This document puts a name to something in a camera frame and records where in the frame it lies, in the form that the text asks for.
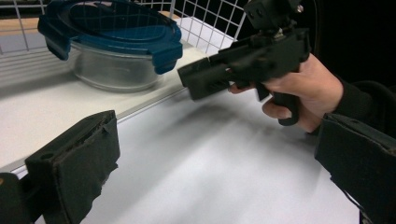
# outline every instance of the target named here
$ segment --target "black sleeve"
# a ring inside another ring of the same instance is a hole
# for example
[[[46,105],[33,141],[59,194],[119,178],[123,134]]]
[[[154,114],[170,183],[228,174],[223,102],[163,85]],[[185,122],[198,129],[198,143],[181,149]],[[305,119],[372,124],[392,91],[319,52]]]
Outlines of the black sleeve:
[[[362,121],[396,138],[396,88],[373,81],[353,85],[341,80],[344,94],[334,114]]]

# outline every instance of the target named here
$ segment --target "hand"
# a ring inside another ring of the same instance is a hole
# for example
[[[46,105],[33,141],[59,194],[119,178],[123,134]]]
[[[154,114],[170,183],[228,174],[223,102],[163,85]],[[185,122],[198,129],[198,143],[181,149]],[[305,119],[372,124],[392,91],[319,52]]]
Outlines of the hand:
[[[298,73],[288,73],[281,78],[272,78],[263,83],[269,91],[288,93],[299,97],[299,121],[306,132],[313,132],[325,113],[333,112],[343,96],[343,85],[314,55],[300,64]],[[239,93],[254,87],[239,90],[232,85],[230,92]],[[268,100],[262,111],[274,119],[287,119],[291,112],[284,106]]]

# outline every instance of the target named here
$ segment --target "gun grip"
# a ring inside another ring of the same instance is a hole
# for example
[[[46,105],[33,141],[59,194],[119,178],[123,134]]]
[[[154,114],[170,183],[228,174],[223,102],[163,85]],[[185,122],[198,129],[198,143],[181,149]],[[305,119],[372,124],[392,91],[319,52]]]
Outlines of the gun grip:
[[[274,92],[275,104],[285,106],[291,112],[291,118],[279,119],[279,124],[283,126],[290,126],[297,123],[299,119],[297,100],[297,96],[295,95]]]

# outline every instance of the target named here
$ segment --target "blue plastic lid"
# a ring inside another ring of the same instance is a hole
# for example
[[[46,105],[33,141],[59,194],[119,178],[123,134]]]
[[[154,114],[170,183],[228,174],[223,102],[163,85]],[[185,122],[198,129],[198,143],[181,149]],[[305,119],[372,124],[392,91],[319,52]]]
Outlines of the blue plastic lid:
[[[53,0],[38,31],[49,51],[67,60],[71,41],[110,52],[151,55],[157,74],[172,70],[182,56],[177,24],[148,7],[122,0]]]

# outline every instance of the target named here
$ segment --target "white wire grid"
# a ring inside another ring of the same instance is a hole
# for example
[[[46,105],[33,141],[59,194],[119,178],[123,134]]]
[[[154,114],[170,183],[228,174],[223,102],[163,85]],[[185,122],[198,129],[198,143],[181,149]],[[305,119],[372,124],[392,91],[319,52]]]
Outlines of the white wire grid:
[[[211,55],[228,48],[245,20],[242,6],[248,0],[135,0],[166,13],[182,31],[182,39]],[[49,0],[0,0],[0,55],[46,49],[37,32],[38,16]]]

